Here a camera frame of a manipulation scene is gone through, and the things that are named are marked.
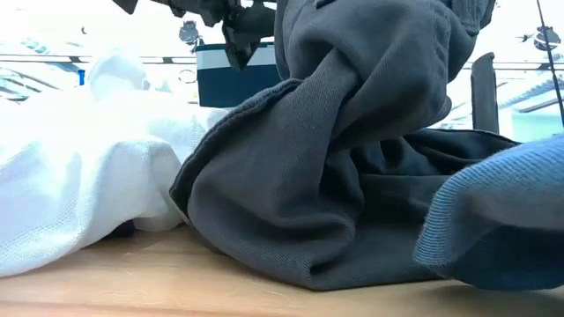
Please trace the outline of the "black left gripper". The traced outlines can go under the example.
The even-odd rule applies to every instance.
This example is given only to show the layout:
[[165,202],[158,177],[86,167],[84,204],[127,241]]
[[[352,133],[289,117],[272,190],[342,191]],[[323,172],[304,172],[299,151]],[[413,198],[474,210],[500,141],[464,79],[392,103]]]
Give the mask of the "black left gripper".
[[206,26],[222,23],[226,57],[235,70],[244,70],[261,39],[274,34],[275,10],[255,0],[244,7],[239,0],[198,0],[198,11]]

